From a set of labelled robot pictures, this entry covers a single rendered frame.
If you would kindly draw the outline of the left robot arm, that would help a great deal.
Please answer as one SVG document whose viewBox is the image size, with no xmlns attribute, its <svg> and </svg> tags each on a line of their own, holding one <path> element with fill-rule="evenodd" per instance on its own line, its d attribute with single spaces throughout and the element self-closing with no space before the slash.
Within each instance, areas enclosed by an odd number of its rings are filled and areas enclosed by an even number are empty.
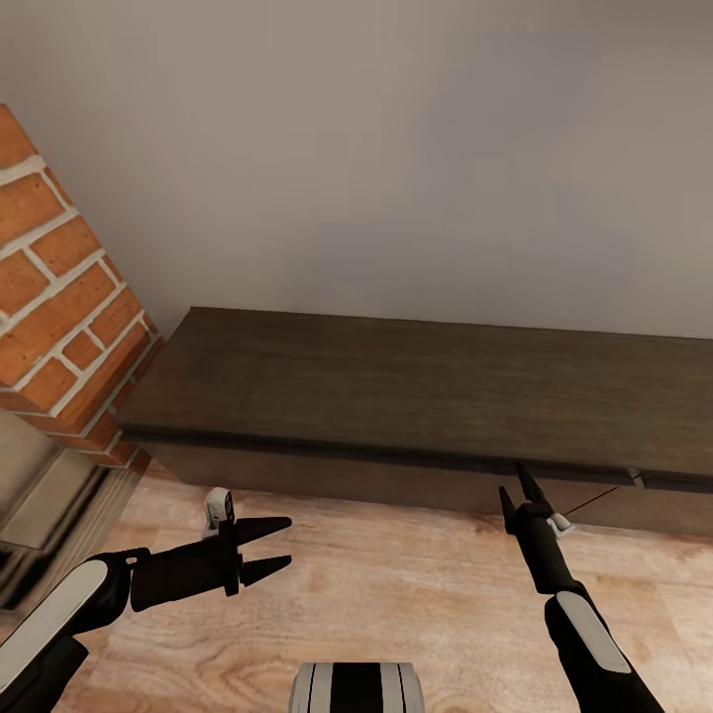
<svg viewBox="0 0 713 713">
<path fill-rule="evenodd" d="M 235 520 L 232 492 L 203 502 L 201 542 L 152 555 L 149 548 L 95 555 L 77 565 L 0 646 L 0 713 L 50 713 L 88 657 L 73 638 L 135 612 L 215 588 L 227 596 L 290 565 L 290 556 L 243 562 L 238 546 L 289 528 L 286 517 Z M 129 558 L 136 562 L 127 563 Z"/>
</svg>

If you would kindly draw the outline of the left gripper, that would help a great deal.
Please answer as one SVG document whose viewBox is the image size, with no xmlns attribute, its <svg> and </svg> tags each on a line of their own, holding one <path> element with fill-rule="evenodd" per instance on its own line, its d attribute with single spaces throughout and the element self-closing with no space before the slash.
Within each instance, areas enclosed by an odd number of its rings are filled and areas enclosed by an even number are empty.
<svg viewBox="0 0 713 713">
<path fill-rule="evenodd" d="M 219 522 L 219 537 L 176 547 L 168 559 L 166 594 L 170 600 L 189 598 L 225 587 L 227 596 L 290 565 L 290 556 L 243 562 L 238 546 L 289 528 L 286 517 L 242 518 Z"/>
</svg>

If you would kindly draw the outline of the robot trunk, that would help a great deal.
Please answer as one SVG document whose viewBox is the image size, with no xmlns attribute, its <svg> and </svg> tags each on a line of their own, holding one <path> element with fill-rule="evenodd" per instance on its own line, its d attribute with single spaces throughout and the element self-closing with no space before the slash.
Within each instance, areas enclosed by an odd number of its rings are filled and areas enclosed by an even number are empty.
<svg viewBox="0 0 713 713">
<path fill-rule="evenodd" d="M 287 713 L 426 713 L 411 662 L 302 662 Z"/>
</svg>

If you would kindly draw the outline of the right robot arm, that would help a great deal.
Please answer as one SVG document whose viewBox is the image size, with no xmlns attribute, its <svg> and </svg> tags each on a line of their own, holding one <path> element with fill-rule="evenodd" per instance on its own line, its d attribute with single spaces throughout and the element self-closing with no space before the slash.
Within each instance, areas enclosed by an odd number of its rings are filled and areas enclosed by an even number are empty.
<svg viewBox="0 0 713 713">
<path fill-rule="evenodd" d="M 545 604 L 545 621 L 581 713 L 664 713 L 615 643 L 585 586 L 569 573 L 558 541 L 574 526 L 554 514 L 529 471 L 521 463 L 516 467 L 532 503 L 517 509 L 507 489 L 499 489 L 506 532 L 516 536 L 538 593 L 554 595 Z"/>
</svg>

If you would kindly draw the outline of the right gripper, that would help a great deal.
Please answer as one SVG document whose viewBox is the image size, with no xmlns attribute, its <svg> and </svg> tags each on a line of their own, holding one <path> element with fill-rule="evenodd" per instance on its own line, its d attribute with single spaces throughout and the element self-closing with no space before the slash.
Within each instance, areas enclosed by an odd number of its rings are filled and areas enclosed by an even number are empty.
<svg viewBox="0 0 713 713">
<path fill-rule="evenodd" d="M 547 523 L 554 514 L 552 505 L 529 471 L 521 463 L 516 467 L 525 497 L 532 503 L 522 504 L 517 509 L 507 489 L 499 489 L 506 532 L 516 536 L 527 565 L 540 559 L 563 559 L 558 541 Z"/>
</svg>

